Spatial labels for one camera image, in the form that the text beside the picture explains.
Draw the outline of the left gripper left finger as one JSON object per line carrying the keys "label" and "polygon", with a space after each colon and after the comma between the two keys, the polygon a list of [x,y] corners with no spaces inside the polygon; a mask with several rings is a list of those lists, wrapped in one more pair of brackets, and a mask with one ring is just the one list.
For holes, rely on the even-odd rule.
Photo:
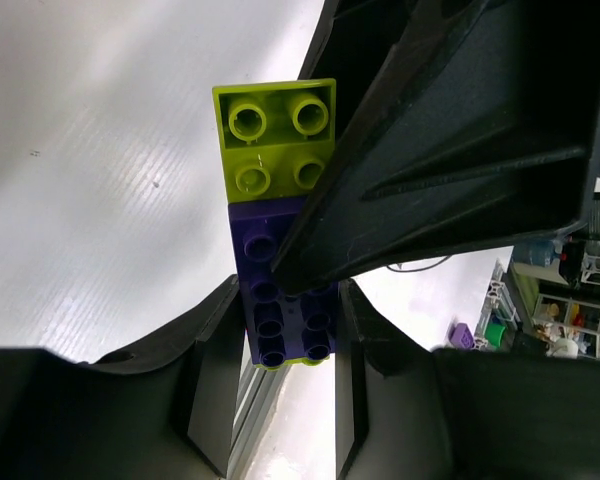
{"label": "left gripper left finger", "polygon": [[188,312],[94,363],[0,348],[0,479],[220,479],[242,363],[228,277]]}

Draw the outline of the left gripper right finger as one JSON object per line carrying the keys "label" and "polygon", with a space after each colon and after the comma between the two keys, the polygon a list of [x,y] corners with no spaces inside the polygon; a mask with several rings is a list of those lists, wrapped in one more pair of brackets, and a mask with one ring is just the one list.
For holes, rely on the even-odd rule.
{"label": "left gripper right finger", "polygon": [[600,361],[428,351],[340,285],[340,479],[600,479]]}

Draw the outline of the purple lego brick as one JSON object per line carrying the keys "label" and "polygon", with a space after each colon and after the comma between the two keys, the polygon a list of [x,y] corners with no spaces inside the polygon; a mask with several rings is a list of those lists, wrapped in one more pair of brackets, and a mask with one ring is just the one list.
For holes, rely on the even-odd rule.
{"label": "purple lego brick", "polygon": [[317,365],[335,352],[337,284],[295,295],[271,273],[271,263],[305,201],[294,196],[228,205],[251,359],[266,369]]}

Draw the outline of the lime green lego brick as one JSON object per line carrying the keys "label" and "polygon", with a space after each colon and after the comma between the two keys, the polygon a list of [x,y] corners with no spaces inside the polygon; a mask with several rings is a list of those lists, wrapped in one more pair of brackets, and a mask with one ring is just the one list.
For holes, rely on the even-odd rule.
{"label": "lime green lego brick", "polygon": [[332,78],[212,89],[230,203],[309,194],[335,149]]}

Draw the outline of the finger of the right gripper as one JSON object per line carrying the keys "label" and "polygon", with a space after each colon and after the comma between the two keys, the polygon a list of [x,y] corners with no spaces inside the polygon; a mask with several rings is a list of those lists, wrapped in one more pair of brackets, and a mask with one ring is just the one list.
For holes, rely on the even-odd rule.
{"label": "finger of the right gripper", "polygon": [[409,140],[349,124],[273,263],[289,293],[568,234],[600,174],[600,1],[416,1]]}
{"label": "finger of the right gripper", "polygon": [[419,95],[420,52],[413,29],[416,1],[327,1],[299,79],[333,80],[328,129],[339,138],[349,124],[364,140],[409,140],[411,102]]}

